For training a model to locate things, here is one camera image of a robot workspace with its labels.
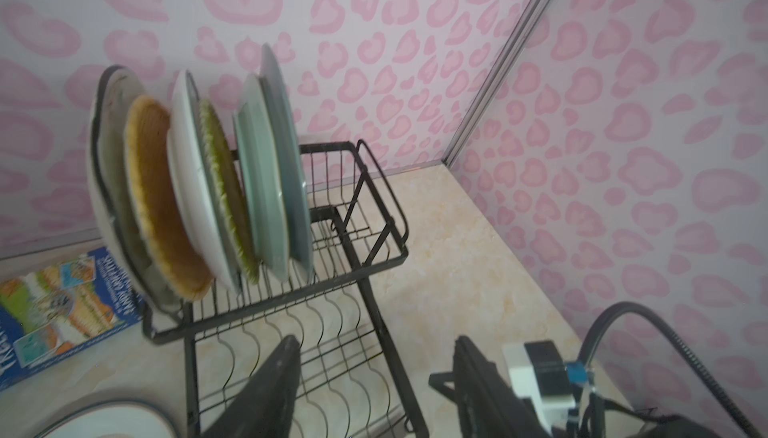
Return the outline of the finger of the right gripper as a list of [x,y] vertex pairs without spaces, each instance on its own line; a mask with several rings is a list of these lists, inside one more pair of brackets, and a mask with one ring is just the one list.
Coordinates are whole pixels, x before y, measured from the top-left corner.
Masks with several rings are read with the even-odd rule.
[[432,373],[428,379],[429,386],[451,403],[457,405],[455,377],[452,371]]

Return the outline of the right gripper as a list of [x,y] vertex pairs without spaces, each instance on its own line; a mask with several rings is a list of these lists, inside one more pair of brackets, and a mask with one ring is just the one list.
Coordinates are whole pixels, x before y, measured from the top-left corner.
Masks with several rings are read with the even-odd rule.
[[634,437],[720,438],[720,435],[712,430],[680,415],[656,417],[643,415],[596,393],[590,394],[590,401],[583,419],[569,418],[566,436],[606,437],[605,414],[609,411],[619,412],[649,424],[649,428],[634,434]]

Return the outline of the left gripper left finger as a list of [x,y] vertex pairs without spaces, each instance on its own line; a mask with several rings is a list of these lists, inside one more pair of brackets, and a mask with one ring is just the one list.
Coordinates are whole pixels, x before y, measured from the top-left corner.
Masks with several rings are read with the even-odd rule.
[[288,437],[300,381],[300,344],[285,337],[203,437]]

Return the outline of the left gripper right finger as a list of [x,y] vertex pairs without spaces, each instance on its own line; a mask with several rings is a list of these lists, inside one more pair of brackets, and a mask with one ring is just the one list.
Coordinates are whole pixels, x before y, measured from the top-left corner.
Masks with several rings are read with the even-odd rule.
[[463,437],[549,437],[495,364],[467,336],[455,342],[452,372]]

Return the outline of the white plate orange sunburst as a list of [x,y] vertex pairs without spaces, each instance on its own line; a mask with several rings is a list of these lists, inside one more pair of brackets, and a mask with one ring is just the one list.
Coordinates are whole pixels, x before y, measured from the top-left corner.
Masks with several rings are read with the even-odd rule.
[[157,437],[181,434],[171,418],[155,405],[134,399],[113,399],[88,405],[46,426],[36,437]]

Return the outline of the grey blue plate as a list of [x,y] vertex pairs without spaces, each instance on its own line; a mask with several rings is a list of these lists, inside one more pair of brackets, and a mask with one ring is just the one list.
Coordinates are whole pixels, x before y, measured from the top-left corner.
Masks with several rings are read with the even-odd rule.
[[313,278],[312,221],[293,113],[279,63],[268,44],[262,46],[261,57],[260,81],[278,155],[290,258],[295,263],[296,276],[309,284]]

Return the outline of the orange woven bamboo plate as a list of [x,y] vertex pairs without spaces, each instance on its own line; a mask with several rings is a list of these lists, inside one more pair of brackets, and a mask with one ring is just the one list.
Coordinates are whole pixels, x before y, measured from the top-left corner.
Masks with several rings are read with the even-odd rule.
[[143,94],[130,105],[123,132],[124,163],[132,207],[152,264],[174,294],[203,298],[214,281],[183,225],[173,189],[166,139],[170,112]]

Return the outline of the white plate green rim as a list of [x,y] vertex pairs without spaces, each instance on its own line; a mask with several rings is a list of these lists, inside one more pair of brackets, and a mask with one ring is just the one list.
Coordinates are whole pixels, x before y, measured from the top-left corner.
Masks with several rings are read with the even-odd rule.
[[236,293],[242,290],[242,284],[215,202],[212,178],[204,164],[199,105],[194,79],[183,69],[175,79],[171,96],[168,164],[177,206],[193,249],[220,284]]

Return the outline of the mint green flower plate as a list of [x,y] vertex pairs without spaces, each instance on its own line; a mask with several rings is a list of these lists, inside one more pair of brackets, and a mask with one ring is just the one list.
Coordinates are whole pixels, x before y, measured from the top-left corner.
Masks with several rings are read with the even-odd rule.
[[289,278],[289,234],[276,143],[259,78],[243,85],[233,124],[254,252],[275,279]]

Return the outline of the yellow green woven plate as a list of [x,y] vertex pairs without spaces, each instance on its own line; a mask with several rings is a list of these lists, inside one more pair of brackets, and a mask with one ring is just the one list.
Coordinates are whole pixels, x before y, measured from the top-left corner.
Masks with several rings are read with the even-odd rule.
[[208,99],[198,106],[203,162],[211,178],[217,218],[223,225],[225,250],[240,276],[252,284],[260,278],[260,258],[254,252],[246,200],[229,143],[215,108]]

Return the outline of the cream floral plate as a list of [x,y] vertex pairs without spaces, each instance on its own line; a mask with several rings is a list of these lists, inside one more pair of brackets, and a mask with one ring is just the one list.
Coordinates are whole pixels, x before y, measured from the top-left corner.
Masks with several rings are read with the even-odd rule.
[[124,167],[123,132],[128,111],[145,92],[129,68],[112,65],[101,74],[88,125],[86,171],[94,217],[102,240],[142,298],[177,314],[182,301],[153,263],[141,237]]

